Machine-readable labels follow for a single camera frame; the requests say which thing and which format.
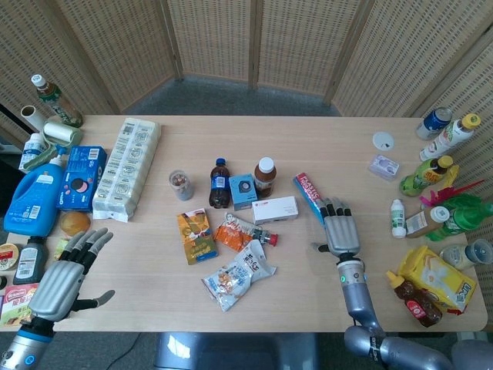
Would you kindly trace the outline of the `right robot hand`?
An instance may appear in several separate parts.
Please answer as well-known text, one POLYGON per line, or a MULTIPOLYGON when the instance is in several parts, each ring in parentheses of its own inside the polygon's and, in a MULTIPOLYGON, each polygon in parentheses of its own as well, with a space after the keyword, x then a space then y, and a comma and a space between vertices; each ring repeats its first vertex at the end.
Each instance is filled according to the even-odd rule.
POLYGON ((325 244, 312 243, 312 248, 321 253, 331 253, 339 258, 359 254, 360 238, 349 206, 336 197, 332 199, 326 197, 322 201, 323 206, 320 212, 323 216, 327 242, 325 244))

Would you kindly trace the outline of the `blue plastic food wrap box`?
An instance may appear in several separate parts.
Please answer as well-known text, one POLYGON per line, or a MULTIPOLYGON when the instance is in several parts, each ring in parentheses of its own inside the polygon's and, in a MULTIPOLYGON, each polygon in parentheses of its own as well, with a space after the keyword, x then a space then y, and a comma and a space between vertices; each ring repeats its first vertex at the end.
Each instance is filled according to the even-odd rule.
POLYGON ((306 173, 298 173, 294 177, 293 182, 323 227, 324 218, 327 216, 327 208, 317 188, 313 185, 306 173))

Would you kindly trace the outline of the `pink snack box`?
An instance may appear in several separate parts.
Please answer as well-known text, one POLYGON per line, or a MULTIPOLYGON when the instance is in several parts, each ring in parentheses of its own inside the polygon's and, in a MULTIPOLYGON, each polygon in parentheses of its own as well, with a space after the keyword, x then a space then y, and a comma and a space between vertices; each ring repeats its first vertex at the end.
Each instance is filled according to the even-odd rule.
POLYGON ((11 285, 5 289, 0 327, 15 327, 31 320, 31 301, 38 284, 11 285))

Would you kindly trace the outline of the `small white green bottle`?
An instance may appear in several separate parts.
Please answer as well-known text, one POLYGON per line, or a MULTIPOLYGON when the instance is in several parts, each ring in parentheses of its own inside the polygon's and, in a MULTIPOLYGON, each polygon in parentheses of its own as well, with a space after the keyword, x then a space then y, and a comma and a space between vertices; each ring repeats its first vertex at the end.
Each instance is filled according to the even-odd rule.
POLYGON ((392 236, 397 239, 405 238, 407 235, 405 208, 401 200, 393 200, 390 211, 392 236))

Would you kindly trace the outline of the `round bread bun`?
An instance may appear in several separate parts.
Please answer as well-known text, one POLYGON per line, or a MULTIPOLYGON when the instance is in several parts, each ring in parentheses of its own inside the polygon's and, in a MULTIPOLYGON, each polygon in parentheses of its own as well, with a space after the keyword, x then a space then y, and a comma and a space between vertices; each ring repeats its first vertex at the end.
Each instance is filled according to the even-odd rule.
POLYGON ((59 226, 66 235, 71 237, 78 232, 88 231, 91 226, 91 220, 87 214, 69 211, 60 217, 59 226))

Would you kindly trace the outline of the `white rectangular box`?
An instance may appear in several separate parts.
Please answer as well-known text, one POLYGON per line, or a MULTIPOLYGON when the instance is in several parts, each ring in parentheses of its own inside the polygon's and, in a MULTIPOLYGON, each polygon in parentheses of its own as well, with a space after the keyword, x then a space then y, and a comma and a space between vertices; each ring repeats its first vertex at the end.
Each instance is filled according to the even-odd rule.
POLYGON ((258 200, 252 204, 252 213, 255 225, 295 219, 298 216, 296 198, 288 196, 258 200))

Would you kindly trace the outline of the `blue detergent bottle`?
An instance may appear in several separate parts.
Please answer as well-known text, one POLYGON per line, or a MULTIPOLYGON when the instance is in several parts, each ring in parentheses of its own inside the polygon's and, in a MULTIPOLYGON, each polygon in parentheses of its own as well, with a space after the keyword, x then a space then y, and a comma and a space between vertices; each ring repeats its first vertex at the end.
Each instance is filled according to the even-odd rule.
POLYGON ((56 219, 64 174, 61 148, 57 156, 27 173, 17 186, 4 217, 4 230, 30 237, 47 237, 56 219))

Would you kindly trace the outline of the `brown tea bottle white cap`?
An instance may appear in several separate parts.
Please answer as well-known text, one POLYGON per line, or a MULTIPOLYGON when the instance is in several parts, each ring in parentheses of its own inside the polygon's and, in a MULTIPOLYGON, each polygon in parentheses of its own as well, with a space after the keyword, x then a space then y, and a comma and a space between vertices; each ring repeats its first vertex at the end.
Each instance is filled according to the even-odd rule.
POLYGON ((272 194, 276 176, 277 169, 273 159, 268 156, 261 158, 253 174, 254 186, 259 199, 267 198, 272 194))

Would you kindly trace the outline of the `green bottle yellow cap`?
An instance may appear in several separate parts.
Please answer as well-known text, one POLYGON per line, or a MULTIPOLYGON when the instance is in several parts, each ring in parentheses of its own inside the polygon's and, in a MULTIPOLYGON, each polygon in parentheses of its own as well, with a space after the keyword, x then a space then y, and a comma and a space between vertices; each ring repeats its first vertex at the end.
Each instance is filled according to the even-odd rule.
POLYGON ((454 160, 448 155, 425 160, 401 180, 399 190, 405 196, 417 197, 427 187, 439 183, 453 165, 454 160))

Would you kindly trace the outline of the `orange snack packet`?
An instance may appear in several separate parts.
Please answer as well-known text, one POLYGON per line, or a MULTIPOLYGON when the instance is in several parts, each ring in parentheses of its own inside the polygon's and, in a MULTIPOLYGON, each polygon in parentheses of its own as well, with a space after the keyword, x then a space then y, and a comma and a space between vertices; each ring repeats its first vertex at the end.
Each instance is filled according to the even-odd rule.
POLYGON ((226 213, 224 221, 216 229, 213 239, 230 249, 240 252, 253 239, 255 226, 232 213, 226 213))

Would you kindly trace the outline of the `blue cookie box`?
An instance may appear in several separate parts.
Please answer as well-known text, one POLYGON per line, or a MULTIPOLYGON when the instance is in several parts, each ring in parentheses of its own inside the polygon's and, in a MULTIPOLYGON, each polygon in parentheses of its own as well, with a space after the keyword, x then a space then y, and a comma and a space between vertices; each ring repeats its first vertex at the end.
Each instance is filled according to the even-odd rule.
POLYGON ((92 213, 92 199, 106 166, 101 146, 74 146, 62 177, 56 206, 64 211, 92 213))

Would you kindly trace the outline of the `green soda bottle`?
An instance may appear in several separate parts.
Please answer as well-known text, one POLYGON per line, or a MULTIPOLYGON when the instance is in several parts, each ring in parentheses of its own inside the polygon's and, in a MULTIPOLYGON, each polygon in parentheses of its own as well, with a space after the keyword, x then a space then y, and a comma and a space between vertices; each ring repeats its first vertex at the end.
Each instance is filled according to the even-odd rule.
POLYGON ((451 197, 442 202, 441 206, 448 209, 450 217, 437 230, 425 235, 430 241, 442 241, 475 230, 484 220, 493 216, 493 203, 468 193, 451 197))

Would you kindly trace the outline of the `white bottle yellow cap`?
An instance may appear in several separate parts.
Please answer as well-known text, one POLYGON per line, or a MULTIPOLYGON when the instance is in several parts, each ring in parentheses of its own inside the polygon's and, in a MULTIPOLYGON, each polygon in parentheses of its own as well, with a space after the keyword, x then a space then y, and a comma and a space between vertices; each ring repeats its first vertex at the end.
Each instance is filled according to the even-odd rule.
POLYGON ((420 151, 420 160, 437 159, 450 153, 456 146, 472 138, 480 124, 481 118, 475 113, 469 113, 461 119, 450 122, 428 146, 420 151))

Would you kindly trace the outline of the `blue drink can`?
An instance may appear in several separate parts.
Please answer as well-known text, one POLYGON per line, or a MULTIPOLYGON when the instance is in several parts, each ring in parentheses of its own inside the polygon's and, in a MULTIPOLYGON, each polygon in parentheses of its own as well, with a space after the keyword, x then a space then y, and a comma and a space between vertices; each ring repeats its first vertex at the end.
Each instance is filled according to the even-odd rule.
POLYGON ((452 111, 448 107, 432 110, 418 125, 415 132, 421 140, 434 139, 452 119, 452 111))

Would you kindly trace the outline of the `green tea bottle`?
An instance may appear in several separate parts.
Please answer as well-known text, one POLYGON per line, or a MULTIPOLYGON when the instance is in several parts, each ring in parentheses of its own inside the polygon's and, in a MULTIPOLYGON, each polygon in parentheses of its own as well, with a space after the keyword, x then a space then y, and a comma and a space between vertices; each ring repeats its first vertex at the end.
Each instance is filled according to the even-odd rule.
POLYGON ((82 114, 71 104, 55 83, 49 82, 40 74, 33 75, 31 82, 36 88, 40 100, 47 104, 61 118, 62 123, 75 128, 82 126, 82 114))

